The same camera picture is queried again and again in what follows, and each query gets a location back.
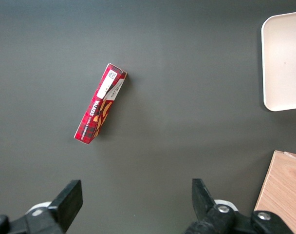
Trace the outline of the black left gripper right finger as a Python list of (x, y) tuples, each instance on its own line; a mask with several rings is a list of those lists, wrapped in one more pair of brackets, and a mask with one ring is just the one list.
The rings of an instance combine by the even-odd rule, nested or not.
[(192, 179), (192, 204), (197, 221), (186, 234), (290, 234), (292, 230), (275, 213), (254, 211), (242, 215), (232, 203), (218, 203), (203, 180)]

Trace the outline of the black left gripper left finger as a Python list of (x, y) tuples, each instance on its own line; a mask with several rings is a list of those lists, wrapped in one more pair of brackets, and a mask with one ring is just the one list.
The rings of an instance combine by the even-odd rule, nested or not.
[(0, 214), (0, 234), (65, 234), (83, 205), (80, 180), (72, 180), (52, 201), (31, 207), (10, 221)]

